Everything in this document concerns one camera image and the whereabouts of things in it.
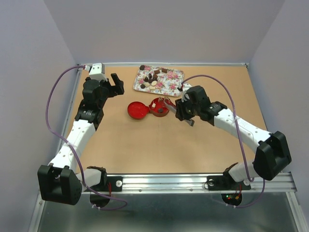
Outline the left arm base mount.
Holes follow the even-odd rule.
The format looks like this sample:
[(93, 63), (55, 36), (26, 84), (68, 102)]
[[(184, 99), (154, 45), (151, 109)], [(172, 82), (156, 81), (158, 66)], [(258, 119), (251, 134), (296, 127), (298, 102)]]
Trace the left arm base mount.
[[(107, 171), (103, 167), (89, 166), (85, 170), (85, 181), (88, 187), (95, 192), (100, 192), (97, 195), (93, 191), (86, 188), (86, 191), (90, 191), (90, 203), (93, 208), (98, 210), (116, 210), (126, 206), (124, 201), (120, 201), (112, 196), (113, 192), (121, 192), (123, 188), (123, 177), (108, 176)], [(125, 205), (116, 206), (115, 208), (108, 208), (107, 205), (113, 201), (119, 201)]]

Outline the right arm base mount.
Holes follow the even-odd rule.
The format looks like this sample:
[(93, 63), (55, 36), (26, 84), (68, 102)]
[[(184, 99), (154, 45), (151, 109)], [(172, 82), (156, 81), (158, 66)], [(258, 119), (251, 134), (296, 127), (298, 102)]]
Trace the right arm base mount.
[(251, 190), (251, 185), (245, 184), (243, 181), (235, 182), (231, 177), (225, 175), (210, 175), (207, 176), (203, 188), (209, 191), (221, 191), (221, 197), (224, 203), (232, 206), (240, 206), (242, 192), (244, 190)]

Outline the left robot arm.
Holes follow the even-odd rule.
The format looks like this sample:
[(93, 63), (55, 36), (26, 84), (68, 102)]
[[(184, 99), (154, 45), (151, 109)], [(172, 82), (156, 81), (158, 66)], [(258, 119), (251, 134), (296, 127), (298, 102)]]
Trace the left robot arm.
[(75, 173), (81, 167), (80, 157), (88, 141), (97, 131), (104, 116), (103, 106), (108, 98), (124, 94), (124, 82), (116, 73), (109, 80), (87, 77), (83, 84), (83, 99), (79, 104), (73, 126), (67, 138), (61, 138), (63, 145), (48, 165), (38, 169), (41, 197), (45, 201), (75, 205), (82, 192), (94, 187), (96, 190), (111, 189), (105, 168), (89, 166)]

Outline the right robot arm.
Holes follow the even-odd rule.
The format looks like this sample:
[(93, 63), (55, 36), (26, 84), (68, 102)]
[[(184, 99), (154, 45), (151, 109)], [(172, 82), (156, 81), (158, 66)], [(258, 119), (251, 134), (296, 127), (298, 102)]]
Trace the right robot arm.
[(201, 86), (184, 84), (180, 88), (182, 97), (176, 100), (176, 118), (190, 121), (197, 116), (202, 121), (222, 129), (239, 140), (240, 145), (248, 146), (254, 153), (252, 161), (244, 159), (226, 168), (222, 177), (223, 185), (232, 189), (244, 180), (261, 177), (271, 181), (285, 167), (292, 157), (285, 135), (260, 129), (238, 117), (226, 105), (211, 102)]

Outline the metal serving tongs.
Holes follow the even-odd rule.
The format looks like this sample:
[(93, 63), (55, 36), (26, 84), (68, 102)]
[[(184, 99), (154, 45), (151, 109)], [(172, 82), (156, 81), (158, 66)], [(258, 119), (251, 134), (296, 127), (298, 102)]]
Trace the metal serving tongs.
[[(159, 103), (163, 104), (163, 107), (167, 108), (170, 112), (176, 114), (176, 105), (170, 100), (169, 97), (159, 97)], [(195, 121), (192, 119), (184, 120), (189, 126), (193, 127)]]

